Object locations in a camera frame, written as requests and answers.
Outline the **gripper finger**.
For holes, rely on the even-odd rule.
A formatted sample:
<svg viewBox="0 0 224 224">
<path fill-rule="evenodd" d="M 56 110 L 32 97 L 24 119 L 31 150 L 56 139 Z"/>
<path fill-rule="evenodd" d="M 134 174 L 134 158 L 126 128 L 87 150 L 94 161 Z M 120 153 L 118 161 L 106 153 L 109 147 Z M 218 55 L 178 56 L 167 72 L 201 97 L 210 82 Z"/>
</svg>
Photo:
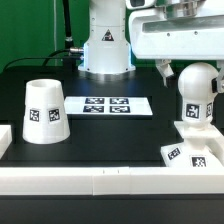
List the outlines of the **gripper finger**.
<svg viewBox="0 0 224 224">
<path fill-rule="evenodd" d="M 211 83 L 213 93 L 224 93 L 224 60 L 216 62 Z"/>
</svg>

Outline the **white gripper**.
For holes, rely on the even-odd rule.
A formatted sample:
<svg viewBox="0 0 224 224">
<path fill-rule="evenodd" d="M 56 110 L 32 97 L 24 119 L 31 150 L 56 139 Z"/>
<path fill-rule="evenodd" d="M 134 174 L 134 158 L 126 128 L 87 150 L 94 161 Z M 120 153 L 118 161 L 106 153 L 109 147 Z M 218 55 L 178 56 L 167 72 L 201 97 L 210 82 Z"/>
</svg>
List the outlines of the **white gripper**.
<svg viewBox="0 0 224 224">
<path fill-rule="evenodd" d="M 134 7 L 128 25 L 134 55 L 158 59 L 166 87 L 170 60 L 224 60 L 224 0 L 152 0 Z"/>
</svg>

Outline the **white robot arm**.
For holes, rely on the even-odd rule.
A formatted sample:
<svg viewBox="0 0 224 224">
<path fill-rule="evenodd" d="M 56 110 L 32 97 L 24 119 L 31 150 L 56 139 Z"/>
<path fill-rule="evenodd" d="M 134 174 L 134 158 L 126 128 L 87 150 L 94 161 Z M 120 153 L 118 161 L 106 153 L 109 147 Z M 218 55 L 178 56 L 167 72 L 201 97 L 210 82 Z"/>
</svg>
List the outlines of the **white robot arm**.
<svg viewBox="0 0 224 224">
<path fill-rule="evenodd" d="M 119 74 L 149 59 L 167 80 L 173 60 L 215 61 L 224 92 L 224 0 L 90 0 L 82 71 Z"/>
</svg>

